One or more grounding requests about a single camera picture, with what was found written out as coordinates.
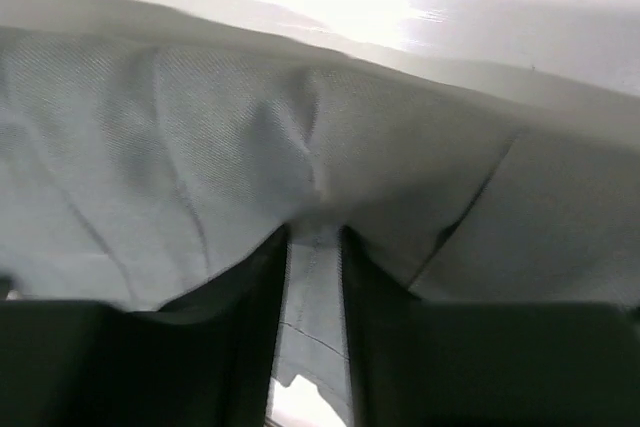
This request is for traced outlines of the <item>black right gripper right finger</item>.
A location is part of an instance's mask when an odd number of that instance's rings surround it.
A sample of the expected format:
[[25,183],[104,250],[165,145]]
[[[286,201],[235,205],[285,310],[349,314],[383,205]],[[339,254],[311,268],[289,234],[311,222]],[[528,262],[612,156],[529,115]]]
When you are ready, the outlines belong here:
[[635,426],[639,325],[588,303],[424,300],[341,233],[357,426]]

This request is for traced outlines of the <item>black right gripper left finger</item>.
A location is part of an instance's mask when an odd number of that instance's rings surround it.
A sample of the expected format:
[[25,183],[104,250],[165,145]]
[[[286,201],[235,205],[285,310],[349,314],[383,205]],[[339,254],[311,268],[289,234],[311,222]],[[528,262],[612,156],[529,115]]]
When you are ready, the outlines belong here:
[[5,426],[260,426],[288,262],[286,228],[156,311],[88,300],[1,305]]

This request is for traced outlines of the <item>grey pleated skirt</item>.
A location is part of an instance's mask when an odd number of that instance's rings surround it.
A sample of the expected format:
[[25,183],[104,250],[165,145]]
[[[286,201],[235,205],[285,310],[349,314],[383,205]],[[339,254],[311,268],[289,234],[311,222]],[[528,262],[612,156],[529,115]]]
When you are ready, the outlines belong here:
[[141,0],[1,0],[1,286],[156,311],[286,228],[272,383],[353,422],[341,233],[428,301],[611,304],[639,325],[639,97],[581,48],[511,66],[325,46]]

